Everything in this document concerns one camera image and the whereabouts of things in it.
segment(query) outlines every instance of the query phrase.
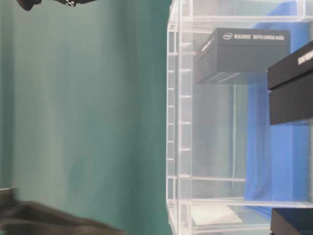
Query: black box lid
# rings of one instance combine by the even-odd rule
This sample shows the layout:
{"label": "black box lid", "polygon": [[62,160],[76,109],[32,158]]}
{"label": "black box lid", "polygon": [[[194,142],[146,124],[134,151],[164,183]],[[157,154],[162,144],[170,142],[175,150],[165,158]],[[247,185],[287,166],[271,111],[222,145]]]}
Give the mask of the black box lid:
{"label": "black box lid", "polygon": [[313,70],[313,42],[268,69],[268,88],[273,89]]}

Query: blue cloth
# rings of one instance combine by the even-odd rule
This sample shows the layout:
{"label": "blue cloth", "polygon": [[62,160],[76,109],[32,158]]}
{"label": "blue cloth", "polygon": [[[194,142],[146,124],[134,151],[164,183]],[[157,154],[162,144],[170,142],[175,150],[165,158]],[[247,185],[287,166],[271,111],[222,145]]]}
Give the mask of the blue cloth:
{"label": "blue cloth", "polygon": [[[295,1],[282,3],[271,16],[297,14]],[[291,33],[291,52],[309,40],[308,23],[258,23],[255,28],[284,29]],[[267,80],[249,85],[245,199],[307,201],[308,126],[269,124]],[[271,208],[255,207],[270,216]]]}

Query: intel logo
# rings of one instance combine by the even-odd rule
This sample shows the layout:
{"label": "intel logo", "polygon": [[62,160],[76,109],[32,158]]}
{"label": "intel logo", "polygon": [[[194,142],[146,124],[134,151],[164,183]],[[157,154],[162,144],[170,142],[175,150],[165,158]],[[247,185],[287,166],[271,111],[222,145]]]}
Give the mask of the intel logo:
{"label": "intel logo", "polygon": [[229,39],[231,39],[233,37],[233,34],[232,33],[225,33],[224,35],[223,35],[223,38],[225,39],[225,40],[229,40]]}

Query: black fabric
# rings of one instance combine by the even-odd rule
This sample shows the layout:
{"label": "black fabric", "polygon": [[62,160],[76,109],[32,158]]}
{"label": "black fabric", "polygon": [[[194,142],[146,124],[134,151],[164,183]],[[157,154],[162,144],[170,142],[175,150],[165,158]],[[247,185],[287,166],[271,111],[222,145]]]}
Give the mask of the black fabric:
{"label": "black fabric", "polygon": [[0,191],[0,229],[7,235],[119,235],[121,230],[35,202],[20,202]]}
{"label": "black fabric", "polygon": [[41,0],[17,0],[17,2],[25,11],[30,11],[34,5],[40,4]]}
{"label": "black fabric", "polygon": [[88,2],[92,2],[92,1],[96,1],[96,0],[78,0],[77,3],[85,4],[85,3],[88,3]]}

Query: black object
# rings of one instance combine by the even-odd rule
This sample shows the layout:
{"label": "black object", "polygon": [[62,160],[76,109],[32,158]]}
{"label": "black object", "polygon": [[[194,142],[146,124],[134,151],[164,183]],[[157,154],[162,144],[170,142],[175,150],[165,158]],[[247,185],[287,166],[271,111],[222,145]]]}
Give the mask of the black object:
{"label": "black object", "polygon": [[286,30],[216,28],[196,53],[196,82],[248,84],[289,54]]}
{"label": "black object", "polygon": [[313,118],[313,42],[269,67],[270,123]]}
{"label": "black object", "polygon": [[313,209],[273,209],[270,229],[275,235],[312,235]]}
{"label": "black object", "polygon": [[[76,4],[85,4],[96,0],[54,0],[67,6],[75,7]],[[40,4],[41,0],[17,0],[19,5],[26,11],[30,11],[36,4]]]}
{"label": "black object", "polygon": [[121,231],[34,202],[19,202],[0,190],[0,230],[7,235],[119,235]]}

